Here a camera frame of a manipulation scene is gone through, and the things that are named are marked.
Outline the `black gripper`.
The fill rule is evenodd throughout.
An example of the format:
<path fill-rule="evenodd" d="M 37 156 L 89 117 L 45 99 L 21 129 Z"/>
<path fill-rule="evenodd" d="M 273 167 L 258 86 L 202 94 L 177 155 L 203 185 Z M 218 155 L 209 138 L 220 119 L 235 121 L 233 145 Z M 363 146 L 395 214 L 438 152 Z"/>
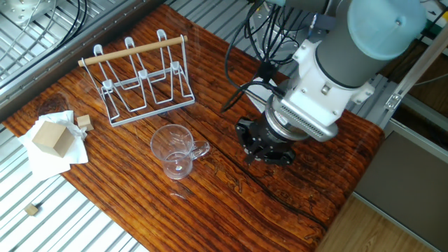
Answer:
<path fill-rule="evenodd" d="M 244 161 L 248 165 L 255 160 L 283 166 L 294 162 L 294 142 L 286 142 L 285 138 L 274 132 L 265 119 L 239 120 L 235 129 L 246 153 Z"/>

